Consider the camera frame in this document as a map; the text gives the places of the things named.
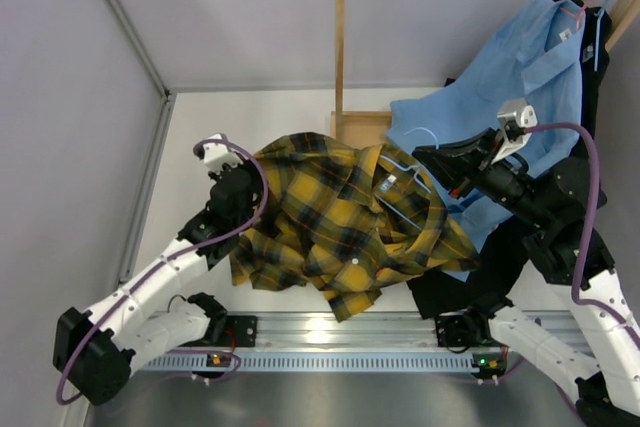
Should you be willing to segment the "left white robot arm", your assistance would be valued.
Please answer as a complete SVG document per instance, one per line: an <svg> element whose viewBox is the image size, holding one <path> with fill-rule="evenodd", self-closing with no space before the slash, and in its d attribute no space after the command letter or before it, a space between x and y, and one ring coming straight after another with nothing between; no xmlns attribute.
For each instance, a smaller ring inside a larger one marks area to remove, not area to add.
<svg viewBox="0 0 640 427"><path fill-rule="evenodd" d="M223 340L221 307L207 294L156 314L227 257L266 206L268 182L256 161L226 167L213 177L205 207L149 266L88 308L71 307L60 315L52 360L61 374L59 404L85 398L103 405L152 359L189 342L213 346Z"/></svg>

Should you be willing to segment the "light blue wire hanger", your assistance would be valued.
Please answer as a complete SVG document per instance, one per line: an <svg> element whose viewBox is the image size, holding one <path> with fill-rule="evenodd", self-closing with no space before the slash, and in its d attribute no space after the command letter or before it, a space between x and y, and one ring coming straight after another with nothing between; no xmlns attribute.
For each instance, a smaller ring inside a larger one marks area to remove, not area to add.
<svg viewBox="0 0 640 427"><path fill-rule="evenodd" d="M374 196L379 204L418 231L426 230L429 216L438 215L442 201L422 165L396 145L380 149Z"/></svg>

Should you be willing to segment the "yellow black plaid shirt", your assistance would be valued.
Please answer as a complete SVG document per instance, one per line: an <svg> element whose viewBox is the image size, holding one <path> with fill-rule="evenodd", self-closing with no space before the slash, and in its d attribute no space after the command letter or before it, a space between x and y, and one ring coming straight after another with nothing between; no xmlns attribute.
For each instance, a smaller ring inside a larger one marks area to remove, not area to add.
<svg viewBox="0 0 640 427"><path fill-rule="evenodd" d="M266 291L311 285L342 322L373 306L384 288L431 269L478 269L475 247L439 194L443 209L423 231L379 204L383 145L355 149L306 132L256 152L267 205L229 256L233 284Z"/></svg>

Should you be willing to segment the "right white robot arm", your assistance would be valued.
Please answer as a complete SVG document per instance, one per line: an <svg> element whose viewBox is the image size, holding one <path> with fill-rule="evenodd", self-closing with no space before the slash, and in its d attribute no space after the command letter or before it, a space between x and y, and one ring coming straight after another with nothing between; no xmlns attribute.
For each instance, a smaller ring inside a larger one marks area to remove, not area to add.
<svg viewBox="0 0 640 427"><path fill-rule="evenodd" d="M487 129L467 140L419 146L413 156L452 197L478 191L531 228L523 240L527 256L568 308L590 351L574 350L495 294L438 315L438 343L455 349L511 348L554 382L585 425L635 426L639 326L613 257L594 228L603 200L595 142L580 129L586 156L565 158L533 177L509 163L530 134L515 125Z"/></svg>

